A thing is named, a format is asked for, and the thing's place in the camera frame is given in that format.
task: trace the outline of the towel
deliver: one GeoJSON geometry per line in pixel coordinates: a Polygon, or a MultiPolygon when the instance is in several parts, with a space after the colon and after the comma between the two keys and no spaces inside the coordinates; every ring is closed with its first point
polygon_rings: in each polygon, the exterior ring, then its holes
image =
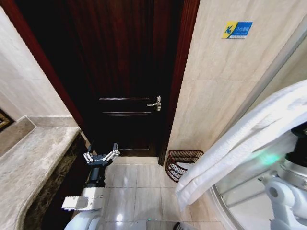
{"type": "Polygon", "coordinates": [[[194,203],[253,151],[306,121],[307,80],[272,94],[244,115],[180,178],[175,189],[180,209],[194,203]]]}

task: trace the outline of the silver door handle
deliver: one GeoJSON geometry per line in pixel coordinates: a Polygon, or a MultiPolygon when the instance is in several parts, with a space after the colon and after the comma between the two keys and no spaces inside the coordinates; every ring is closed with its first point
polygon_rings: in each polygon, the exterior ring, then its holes
{"type": "Polygon", "coordinates": [[[157,102],[153,103],[153,104],[147,104],[147,106],[151,107],[151,106],[157,106],[157,111],[161,110],[161,96],[157,96],[157,102]]]}

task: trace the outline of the blue sticker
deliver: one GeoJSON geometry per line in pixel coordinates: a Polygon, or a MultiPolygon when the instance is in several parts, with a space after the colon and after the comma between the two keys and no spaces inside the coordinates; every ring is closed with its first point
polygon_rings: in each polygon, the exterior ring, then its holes
{"type": "Polygon", "coordinates": [[[244,39],[248,35],[253,22],[227,22],[223,39],[244,39]]]}

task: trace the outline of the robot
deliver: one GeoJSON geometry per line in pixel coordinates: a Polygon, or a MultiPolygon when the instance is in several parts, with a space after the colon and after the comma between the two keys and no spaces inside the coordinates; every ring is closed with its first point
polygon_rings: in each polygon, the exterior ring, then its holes
{"type": "Polygon", "coordinates": [[[294,151],[263,180],[275,218],[271,230],[307,230],[307,122],[291,131],[298,136],[294,151]]]}
{"type": "MultiPolygon", "coordinates": [[[[307,230],[307,122],[291,131],[298,136],[294,151],[262,179],[274,212],[271,230],[307,230]]],[[[94,156],[92,146],[83,155],[92,170],[82,195],[68,196],[62,205],[65,210],[81,211],[65,230],[97,230],[101,226],[105,170],[120,152],[114,143],[108,154],[94,156]]],[[[134,229],[146,229],[145,222],[136,224],[134,229]]]]}
{"type": "Polygon", "coordinates": [[[88,181],[85,183],[81,196],[67,196],[63,202],[64,210],[81,211],[67,224],[65,230],[96,230],[101,225],[101,212],[104,206],[103,190],[105,171],[120,152],[118,144],[113,144],[113,150],[104,155],[93,155],[93,144],[83,155],[86,163],[92,167],[88,181]]]}

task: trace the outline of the wire basket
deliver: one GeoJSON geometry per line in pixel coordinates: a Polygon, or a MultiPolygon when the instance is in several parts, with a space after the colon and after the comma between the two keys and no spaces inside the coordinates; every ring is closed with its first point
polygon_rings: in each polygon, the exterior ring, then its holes
{"type": "Polygon", "coordinates": [[[178,163],[195,163],[201,156],[201,150],[170,150],[166,161],[166,174],[176,183],[187,171],[186,168],[178,165],[178,163]]]}
{"type": "Polygon", "coordinates": [[[180,222],[177,222],[177,223],[174,225],[173,230],[183,230],[183,228],[182,228],[181,225],[180,225],[180,222]]]}

